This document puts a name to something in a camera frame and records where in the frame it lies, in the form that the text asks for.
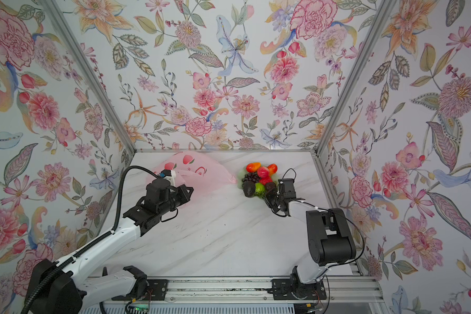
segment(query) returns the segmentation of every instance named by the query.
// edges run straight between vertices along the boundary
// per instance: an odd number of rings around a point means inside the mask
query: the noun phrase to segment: pile of fruit
[[[242,187],[247,198],[252,198],[253,196],[262,197],[265,191],[276,187],[276,183],[271,178],[277,172],[276,164],[265,167],[259,162],[252,162],[246,166],[246,171],[248,173],[242,179]]]

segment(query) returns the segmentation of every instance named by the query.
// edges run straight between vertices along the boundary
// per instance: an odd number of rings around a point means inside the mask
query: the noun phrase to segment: green lime
[[[265,193],[265,185],[261,184],[260,182],[255,183],[255,195],[258,197],[264,196]]]

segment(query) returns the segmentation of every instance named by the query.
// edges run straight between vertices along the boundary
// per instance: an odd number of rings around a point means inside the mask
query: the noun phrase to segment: marble surface
[[[209,152],[236,175],[250,162],[277,164],[282,175],[297,172],[297,196],[328,208],[310,152]],[[137,153],[132,165],[153,168],[173,153]],[[131,170],[124,185],[122,212],[145,195],[147,174]],[[102,232],[113,225],[114,202]],[[308,255],[307,230],[301,221],[277,217],[259,198],[246,198],[235,184],[194,198],[179,208],[178,216],[159,223],[143,237],[108,259],[109,273],[133,265],[149,276],[280,276],[289,275]],[[101,268],[95,275],[101,274]],[[351,275],[349,265],[331,274]]]

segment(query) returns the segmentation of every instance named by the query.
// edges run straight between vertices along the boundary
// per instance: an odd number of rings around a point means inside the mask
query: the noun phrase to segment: wall
[[[312,148],[377,8],[376,0],[57,3],[77,40],[94,48],[94,70],[145,150]]]
[[[321,160],[391,311],[471,313],[471,1],[399,1]]]
[[[120,150],[41,7],[0,2],[0,313],[18,313],[32,268],[98,232]]]

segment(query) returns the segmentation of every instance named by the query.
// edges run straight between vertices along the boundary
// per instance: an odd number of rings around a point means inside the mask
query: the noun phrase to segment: pink plastic bag
[[[152,171],[160,173],[164,169],[176,171],[176,186],[184,184],[193,187],[193,197],[213,192],[225,184],[237,183],[237,179],[218,161],[196,151],[178,153]],[[146,184],[154,179],[148,175]]]

